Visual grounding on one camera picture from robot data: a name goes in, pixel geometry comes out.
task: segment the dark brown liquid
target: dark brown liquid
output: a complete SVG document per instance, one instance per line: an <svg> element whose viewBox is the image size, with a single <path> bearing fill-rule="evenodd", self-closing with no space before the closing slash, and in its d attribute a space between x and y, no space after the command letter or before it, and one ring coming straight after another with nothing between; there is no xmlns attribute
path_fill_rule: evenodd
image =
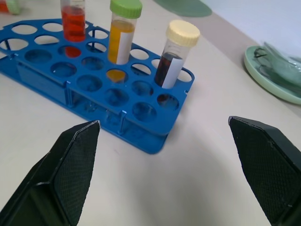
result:
<svg viewBox="0 0 301 226"><path fill-rule="evenodd" d="M170 64L172 62L172 60L176 58L176 59L181 59L180 57L172 54L172 53L164 53L161 56L160 62L159 62L159 66L156 72L156 76L155 76L155 82L162 87L164 80L166 78L167 72L169 70Z"/></svg>

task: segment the textured gripper pad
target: textured gripper pad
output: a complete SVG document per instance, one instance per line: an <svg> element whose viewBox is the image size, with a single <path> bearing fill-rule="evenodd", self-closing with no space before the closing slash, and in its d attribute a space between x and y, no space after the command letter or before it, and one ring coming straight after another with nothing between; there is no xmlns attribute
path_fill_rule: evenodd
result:
<svg viewBox="0 0 301 226"><path fill-rule="evenodd" d="M90 187L98 130L96 123L75 137L54 180L55 191L72 226L79 222Z"/></svg>
<svg viewBox="0 0 301 226"><path fill-rule="evenodd" d="M278 225L300 196L294 163L300 152L277 128L239 117L230 117L229 125L244 175L270 223Z"/></svg>

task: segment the blue test tube rack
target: blue test tube rack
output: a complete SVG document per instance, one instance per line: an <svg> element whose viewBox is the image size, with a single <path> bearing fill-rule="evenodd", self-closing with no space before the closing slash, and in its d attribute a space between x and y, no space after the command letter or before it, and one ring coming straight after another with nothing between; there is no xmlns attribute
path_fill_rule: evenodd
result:
<svg viewBox="0 0 301 226"><path fill-rule="evenodd" d="M194 75L183 68L191 81L177 80L172 89L163 89L154 82L156 67L152 61L160 59L159 55L133 43L132 49L143 50L149 57L141 60L130 56L126 65L115 65L107 59L107 51L94 47L99 43L108 48L107 30L86 22L86 39L73 43L64 39L63 31L45 30L43 26L49 23L62 24L62 20L27 20L4 26L0 30L0 51L7 56L0 59L0 72L86 120L100 120L104 130L142 151L158 153L184 104ZM13 28L19 25L30 25L37 30L18 34ZM105 32L107 37L97 39L97 30ZM59 41L35 42L44 35ZM24 40L28 45L14 50L9 45L11 39ZM67 57L65 47L79 49L80 55ZM112 82L106 76L112 69L124 71L126 80Z"/></svg>

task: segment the white label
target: white label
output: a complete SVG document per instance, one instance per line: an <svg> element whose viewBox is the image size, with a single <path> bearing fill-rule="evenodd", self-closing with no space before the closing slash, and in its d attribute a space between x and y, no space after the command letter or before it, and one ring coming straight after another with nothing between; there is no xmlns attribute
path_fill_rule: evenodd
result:
<svg viewBox="0 0 301 226"><path fill-rule="evenodd" d="M175 82L180 74L180 71L184 65L183 59L173 58L163 82L162 88L171 89L174 87Z"/></svg>
<svg viewBox="0 0 301 226"><path fill-rule="evenodd" d="M120 41L119 41L119 48L118 48L117 61L116 61L117 65L124 65L128 62L133 37L134 37L134 32L120 33Z"/></svg>

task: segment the cream cap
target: cream cap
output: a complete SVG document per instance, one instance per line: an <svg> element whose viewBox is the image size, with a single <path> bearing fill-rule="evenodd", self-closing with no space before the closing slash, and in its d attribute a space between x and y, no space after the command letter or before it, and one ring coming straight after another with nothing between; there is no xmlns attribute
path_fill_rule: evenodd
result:
<svg viewBox="0 0 301 226"><path fill-rule="evenodd" d="M186 21L173 20L169 23L166 36L180 46L193 47L200 37L199 29Z"/></svg>

